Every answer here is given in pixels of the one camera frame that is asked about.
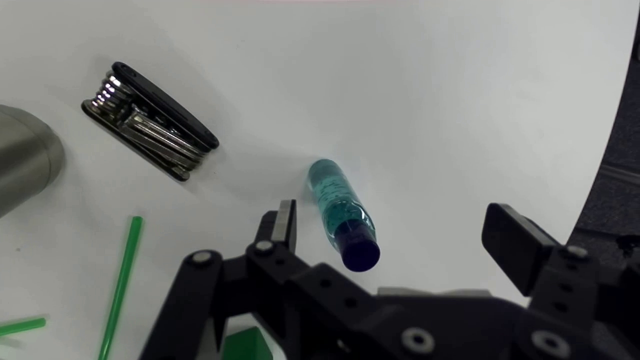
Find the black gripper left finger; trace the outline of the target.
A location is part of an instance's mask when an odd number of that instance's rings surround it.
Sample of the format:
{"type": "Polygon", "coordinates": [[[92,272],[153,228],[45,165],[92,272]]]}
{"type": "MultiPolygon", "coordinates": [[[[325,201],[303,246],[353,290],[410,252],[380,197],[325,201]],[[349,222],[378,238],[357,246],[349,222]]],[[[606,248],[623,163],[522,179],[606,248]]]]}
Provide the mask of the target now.
{"type": "Polygon", "coordinates": [[[242,256],[188,255],[149,334],[140,360],[197,360],[208,351],[223,359],[227,325],[252,314],[291,360],[303,360],[296,307],[286,283],[307,271],[296,250],[296,203],[268,211],[242,256]]]}

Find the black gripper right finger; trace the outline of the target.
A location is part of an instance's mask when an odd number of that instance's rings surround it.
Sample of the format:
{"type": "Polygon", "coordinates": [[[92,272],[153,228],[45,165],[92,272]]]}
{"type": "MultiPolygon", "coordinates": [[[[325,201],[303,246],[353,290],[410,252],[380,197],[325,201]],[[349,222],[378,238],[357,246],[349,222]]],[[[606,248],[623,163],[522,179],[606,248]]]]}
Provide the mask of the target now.
{"type": "Polygon", "coordinates": [[[528,298],[517,360],[640,360],[640,272],[635,237],[557,243],[508,204],[490,204],[482,246],[528,298]]]}

